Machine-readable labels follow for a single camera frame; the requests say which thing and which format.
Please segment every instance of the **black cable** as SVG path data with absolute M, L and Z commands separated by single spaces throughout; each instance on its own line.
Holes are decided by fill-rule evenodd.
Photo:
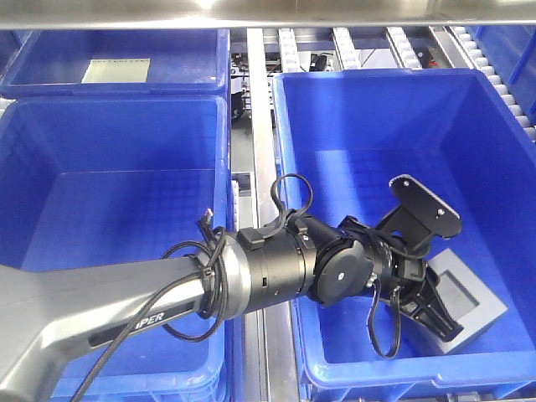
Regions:
M 274 66 L 270 69 L 270 72 L 268 73 L 268 76 L 269 76 L 269 77 L 273 76 L 273 74 L 276 72 L 276 70 L 277 70 L 278 68 L 281 69 L 281 63 L 274 65 Z
M 182 333 L 177 331 L 175 328 L 173 328 L 169 324 L 164 324 L 163 328 L 164 330 L 169 333 L 171 336 L 180 339 L 182 341 L 188 341 L 188 342 L 202 342 L 205 339 L 209 338 L 211 335 L 213 335 L 219 328 L 219 326 L 224 321 L 224 311 L 227 307 L 227 302 L 229 300 L 229 287 L 228 287 L 228 281 L 227 281 L 227 272 L 225 271 L 225 265 L 223 258 L 221 256 L 222 251 L 225 247 L 225 236 L 226 236 L 226 230 L 222 227 L 218 227 L 216 229 L 217 232 L 219 232 L 219 239 L 217 240 L 214 232 L 208 228 L 206 224 L 203 223 L 203 221 L 198 222 L 199 230 L 201 231 L 201 234 L 205 238 L 205 241 L 207 242 L 207 246 L 202 245 L 201 243 L 198 243 L 198 245 L 202 245 L 203 247 L 199 247 L 208 257 L 209 262 L 205 266 L 205 270 L 212 270 L 212 274 L 214 275 L 213 283 L 214 283 L 214 289 L 210 294 L 210 298 L 206 303 L 206 306 L 203 311 L 199 313 L 199 315 L 202 318 L 209 318 L 214 315 L 214 312 L 216 312 L 216 321 L 212 325 L 212 327 L 209 328 L 209 330 L 201 335 L 188 335 L 186 333 Z M 197 242 L 183 242 L 179 243 L 178 245 L 175 245 L 171 247 L 169 250 L 167 250 L 162 258 L 169 258 L 173 253 L 175 253 L 177 250 L 179 250 L 179 246 L 186 244 L 186 243 L 197 243 Z
M 285 209 L 285 205 L 283 205 L 283 202 L 281 201 L 281 198 L 279 197 L 278 187 L 277 186 L 279 185 L 279 183 L 281 183 L 286 178 L 299 178 L 300 180 L 302 180 L 305 183 L 305 185 L 307 186 L 307 190 L 309 192 L 309 199 L 307 200 L 305 205 L 303 205 L 303 207 L 301 207 L 296 212 L 294 212 L 293 215 L 295 217 L 299 218 L 312 205 L 312 199 L 313 199 L 314 193 L 312 191 L 311 184 L 307 181 L 306 178 L 304 178 L 301 174 L 297 174 L 297 173 L 288 173 L 288 174 L 285 174 L 283 176 L 278 177 L 275 180 L 275 182 L 272 183 L 272 185 L 270 187 L 270 196 L 271 196 L 272 201 L 276 205 L 276 208 L 277 208 L 277 211 L 279 213 L 279 216 L 277 217 L 277 225 L 276 225 L 276 227 L 269 234 L 265 234 L 263 236 L 265 240 L 269 239 L 270 237 L 272 237 L 276 233 L 279 233 L 285 227 L 285 224 L 286 224 L 286 221 L 287 221 L 286 209 Z
M 361 63 L 361 67 L 364 67 L 367 64 L 367 62 L 369 61 L 370 57 L 374 54 L 375 51 L 376 51 L 376 49 L 372 49 L 372 52 L 370 52 L 370 54 L 368 54 L 368 56 L 365 59 L 365 61 L 363 63 Z
M 104 351 L 104 353 L 97 359 L 95 364 L 93 364 L 93 367 L 91 368 L 90 372 L 85 376 L 84 380 L 76 390 L 73 397 L 70 399 L 70 402 L 79 402 L 85 394 L 85 391 L 91 386 L 93 383 L 93 380 L 95 377 L 99 374 L 99 372 L 102 370 L 106 362 L 110 359 L 111 355 L 119 348 L 119 346 L 123 343 L 123 341 L 130 335 L 131 331 L 134 329 L 134 327 L 142 320 L 148 313 L 149 310 L 160 300 L 162 296 L 164 296 L 166 293 L 171 291 L 177 286 L 181 286 L 182 284 L 193 281 L 195 279 L 199 279 L 200 275 L 199 273 L 193 273 L 188 276 L 185 276 L 184 278 L 178 279 L 166 287 L 163 287 L 160 291 L 155 293 L 151 298 L 143 305 L 143 307 L 136 313 L 136 315 L 127 323 L 126 327 L 123 328 L 123 330 L 117 335 L 117 337 L 108 345 L 108 348 Z
M 389 246 L 389 249 L 393 254 L 407 258 L 408 260 L 423 260 L 430 252 L 430 246 L 426 247 L 425 251 L 423 251 L 421 254 L 408 254 L 402 250 L 393 247 L 392 245 Z
M 382 282 L 379 278 L 373 282 L 374 287 L 374 298 L 370 311 L 368 312 L 367 317 L 367 327 L 368 327 L 368 336 L 370 337 L 370 342 L 374 348 L 374 351 L 381 356 L 382 358 L 393 358 L 399 352 L 400 349 L 400 338 L 402 333 L 402 319 L 400 315 L 400 286 L 395 287 L 390 292 L 390 306 L 391 312 L 393 313 L 394 320 L 394 333 L 393 339 L 391 341 L 391 347 L 387 353 L 384 353 L 379 346 L 379 340 L 376 337 L 376 310 L 378 310 L 379 297 L 382 292 Z

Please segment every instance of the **metal rail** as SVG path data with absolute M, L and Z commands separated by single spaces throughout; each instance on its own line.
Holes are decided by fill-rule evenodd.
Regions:
M 536 0 L 1 0 L 0 28 L 429 26 L 531 23 Z
M 247 40 L 257 224 L 262 226 L 277 216 L 270 197 L 270 186 L 276 179 L 276 159 L 262 29 L 248 29 Z M 244 320 L 243 334 L 246 339 L 244 400 L 298 401 L 300 395 L 290 303 L 248 314 Z

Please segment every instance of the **blue plastic bin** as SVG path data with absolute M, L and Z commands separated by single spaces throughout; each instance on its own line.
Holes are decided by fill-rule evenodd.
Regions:
M 150 59 L 147 82 L 81 84 L 92 59 Z M 224 94 L 229 31 L 34 31 L 0 79 L 9 99 L 129 92 Z
M 219 96 L 18 100 L 0 120 L 0 263 L 30 271 L 152 260 L 229 212 L 228 109 Z M 210 322 L 174 323 L 201 333 Z M 71 362 L 69 400 L 99 353 Z M 185 343 L 161 328 L 129 338 L 87 401 L 222 401 L 224 329 Z
M 20 48 L 18 31 L 0 31 L 0 74 Z
M 452 249 L 508 305 L 454 355 L 420 354 L 403 329 L 399 356 L 384 360 L 367 334 L 369 297 L 329 308 L 302 298 L 295 308 L 304 396 L 393 401 L 475 390 L 502 398 L 535 381 L 536 150 L 486 77 L 360 70 L 274 81 L 282 170 L 311 181 L 313 214 L 332 225 L 346 214 L 375 225 L 397 205 L 389 180 L 411 174 L 464 223 L 455 239 L 435 240 L 430 256 Z M 293 208 L 307 196 L 297 186 L 286 186 Z M 377 318 L 387 348 L 387 308 Z
M 467 31 L 536 124 L 536 25 L 476 26 Z

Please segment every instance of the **label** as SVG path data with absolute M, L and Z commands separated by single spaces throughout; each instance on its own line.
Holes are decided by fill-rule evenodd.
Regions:
M 131 333 L 141 331 L 156 325 L 160 325 L 163 321 L 170 318 L 179 316 L 185 312 L 191 312 L 194 308 L 194 302 L 191 301 L 181 306 L 168 308 L 163 312 L 155 312 L 142 318 L 136 326 L 132 329 Z M 89 342 L 92 348 L 104 345 L 105 343 L 113 341 L 121 331 L 126 327 L 126 324 L 121 324 L 116 327 L 105 329 L 104 331 L 94 333 L 90 336 Z
M 82 84 L 147 82 L 150 65 L 151 59 L 93 59 Z

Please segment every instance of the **robotic arm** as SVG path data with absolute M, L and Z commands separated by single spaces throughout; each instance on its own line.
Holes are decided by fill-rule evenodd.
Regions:
M 212 241 L 184 244 L 200 248 L 195 255 L 41 273 L 0 266 L 0 400 L 47 401 L 71 359 L 109 344 L 105 354 L 112 354 L 127 336 L 192 312 L 219 323 L 299 296 L 329 306 L 374 290 L 368 331 L 386 358 L 398 352 L 400 314 L 443 341 L 463 329 L 445 309 L 439 280 L 424 260 L 435 235 L 460 232 L 452 208 L 403 175 L 389 184 L 400 206 L 375 228 L 349 216 L 333 228 L 307 213 L 312 197 L 300 210 L 284 209 L 277 197 L 283 178 L 271 191 L 279 219 L 236 233 L 210 230 Z M 209 224 L 205 216 L 205 238 Z M 374 332 L 380 299 L 395 321 L 387 353 Z M 99 369 L 97 362 L 92 374 Z M 79 389 L 80 397 L 87 387 Z

